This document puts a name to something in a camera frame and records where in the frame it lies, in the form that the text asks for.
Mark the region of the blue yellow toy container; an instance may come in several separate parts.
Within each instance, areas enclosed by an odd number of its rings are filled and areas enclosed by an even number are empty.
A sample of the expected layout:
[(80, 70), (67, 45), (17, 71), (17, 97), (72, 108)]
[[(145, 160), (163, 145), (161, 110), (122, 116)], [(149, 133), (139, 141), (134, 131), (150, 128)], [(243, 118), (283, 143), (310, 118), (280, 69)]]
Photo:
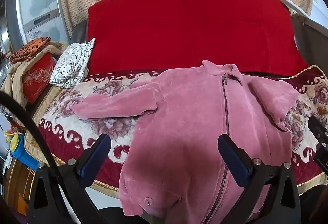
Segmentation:
[(21, 132), (3, 132), (9, 143), (10, 154), (33, 171), (37, 170), (39, 161), (33, 158), (24, 147), (24, 135)]

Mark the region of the brown wooden side cabinet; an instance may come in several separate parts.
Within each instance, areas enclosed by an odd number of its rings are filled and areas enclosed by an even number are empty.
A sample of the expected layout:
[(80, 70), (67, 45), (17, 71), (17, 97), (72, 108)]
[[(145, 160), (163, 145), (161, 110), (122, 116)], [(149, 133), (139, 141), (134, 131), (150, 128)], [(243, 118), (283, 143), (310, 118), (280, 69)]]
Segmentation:
[(325, 74), (328, 66), (327, 28), (291, 11), (295, 42), (298, 51), (308, 65), (317, 65)]

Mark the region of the silver white refrigerator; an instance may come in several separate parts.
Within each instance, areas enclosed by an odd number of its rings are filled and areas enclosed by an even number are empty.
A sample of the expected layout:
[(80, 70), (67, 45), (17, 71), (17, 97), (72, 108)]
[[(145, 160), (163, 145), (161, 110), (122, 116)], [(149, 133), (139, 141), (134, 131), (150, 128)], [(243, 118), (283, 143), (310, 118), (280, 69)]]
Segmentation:
[(69, 42), (60, 0), (4, 0), (1, 44), (14, 52), (39, 37)]

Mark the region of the orange black folded cloth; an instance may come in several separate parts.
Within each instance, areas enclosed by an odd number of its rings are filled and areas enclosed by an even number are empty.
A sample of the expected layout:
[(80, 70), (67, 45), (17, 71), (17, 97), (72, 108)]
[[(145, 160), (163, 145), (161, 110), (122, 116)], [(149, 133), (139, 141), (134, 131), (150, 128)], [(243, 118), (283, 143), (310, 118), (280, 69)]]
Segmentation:
[(50, 37), (36, 38), (28, 42), (22, 48), (9, 56), (11, 64), (15, 64), (22, 61), (30, 61), (35, 57), (41, 50), (48, 46), (51, 42)]

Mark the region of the red cardboard gift box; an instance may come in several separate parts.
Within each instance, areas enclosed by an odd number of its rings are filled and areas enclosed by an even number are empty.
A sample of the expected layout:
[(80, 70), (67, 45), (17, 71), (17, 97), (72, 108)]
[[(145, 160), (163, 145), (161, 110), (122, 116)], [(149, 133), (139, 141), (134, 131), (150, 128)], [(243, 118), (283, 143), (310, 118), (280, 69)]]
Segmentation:
[(24, 74), (23, 93), (29, 103), (33, 104), (48, 86), (55, 64), (55, 58), (47, 53)]

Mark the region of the floral red cream blanket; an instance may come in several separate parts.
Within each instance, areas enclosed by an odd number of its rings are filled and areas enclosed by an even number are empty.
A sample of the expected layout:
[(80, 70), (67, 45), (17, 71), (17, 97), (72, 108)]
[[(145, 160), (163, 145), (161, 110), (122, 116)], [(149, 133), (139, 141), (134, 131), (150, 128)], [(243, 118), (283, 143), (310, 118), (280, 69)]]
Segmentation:
[[(108, 196), (118, 196), (118, 180), (133, 139), (135, 118), (83, 121), (71, 110), (92, 93), (115, 95), (136, 80), (151, 80), (158, 71), (128, 71), (95, 74), (72, 89), (50, 88), (33, 116), (57, 164), (77, 158), (102, 134), (110, 136), (111, 150), (92, 187)], [(327, 125), (327, 76), (316, 65), (286, 79), (299, 93), (286, 118), (292, 132), (292, 169), (299, 193), (327, 183), (326, 174), (314, 162), (317, 139), (308, 129), (315, 116)]]

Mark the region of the white black patterned cloth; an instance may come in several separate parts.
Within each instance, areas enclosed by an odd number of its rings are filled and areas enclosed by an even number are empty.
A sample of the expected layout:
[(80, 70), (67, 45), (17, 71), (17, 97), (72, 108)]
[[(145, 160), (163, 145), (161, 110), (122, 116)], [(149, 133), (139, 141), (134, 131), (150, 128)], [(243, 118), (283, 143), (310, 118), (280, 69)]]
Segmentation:
[(49, 83), (63, 89), (73, 88), (81, 83), (88, 75), (90, 59), (95, 38), (87, 43), (69, 45), (58, 59)]

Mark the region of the red sofa cover cloth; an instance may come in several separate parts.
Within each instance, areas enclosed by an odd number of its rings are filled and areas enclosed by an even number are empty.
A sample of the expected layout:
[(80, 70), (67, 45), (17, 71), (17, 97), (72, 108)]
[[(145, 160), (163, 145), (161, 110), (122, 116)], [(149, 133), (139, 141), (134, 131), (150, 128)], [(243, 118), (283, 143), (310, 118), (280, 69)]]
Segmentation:
[(102, 0), (88, 10), (91, 74), (197, 67), (291, 76), (307, 67), (279, 0)]

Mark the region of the dark sofa frame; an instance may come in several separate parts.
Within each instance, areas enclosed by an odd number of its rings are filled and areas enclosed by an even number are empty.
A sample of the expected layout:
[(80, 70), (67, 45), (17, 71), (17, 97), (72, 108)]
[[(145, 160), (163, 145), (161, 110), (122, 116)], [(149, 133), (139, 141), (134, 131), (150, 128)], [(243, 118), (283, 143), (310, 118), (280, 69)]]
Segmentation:
[(86, 43), (87, 42), (88, 20), (79, 22), (73, 29), (70, 43)]

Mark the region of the pink zip fleece jacket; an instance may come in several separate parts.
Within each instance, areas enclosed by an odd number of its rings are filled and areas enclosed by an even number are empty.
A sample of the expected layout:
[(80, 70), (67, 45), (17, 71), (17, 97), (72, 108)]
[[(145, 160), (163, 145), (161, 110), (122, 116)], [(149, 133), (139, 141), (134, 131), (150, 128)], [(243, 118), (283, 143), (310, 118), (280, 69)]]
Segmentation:
[(267, 165), (289, 162), (292, 138), (284, 120), (298, 95), (285, 81), (205, 60), (138, 80), (113, 96), (91, 94), (72, 110), (82, 120), (137, 117), (118, 187), (125, 215), (219, 223), (242, 193), (218, 151), (219, 136), (229, 135)]

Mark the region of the beige coat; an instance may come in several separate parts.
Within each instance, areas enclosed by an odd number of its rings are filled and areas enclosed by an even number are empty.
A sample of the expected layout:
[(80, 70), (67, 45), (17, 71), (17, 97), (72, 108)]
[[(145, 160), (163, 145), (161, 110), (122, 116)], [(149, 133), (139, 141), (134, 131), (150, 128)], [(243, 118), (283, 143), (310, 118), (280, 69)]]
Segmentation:
[(30, 61), (19, 61), (11, 65), (7, 77), (1, 86), (1, 91), (12, 97), (23, 109), (26, 108), (27, 101), (23, 94), (23, 82), (22, 78), (26, 72), (28, 72), (36, 62), (45, 54), (52, 54), (53, 56), (60, 56), (67, 48), (66, 42), (50, 42), (43, 50), (41, 50)]

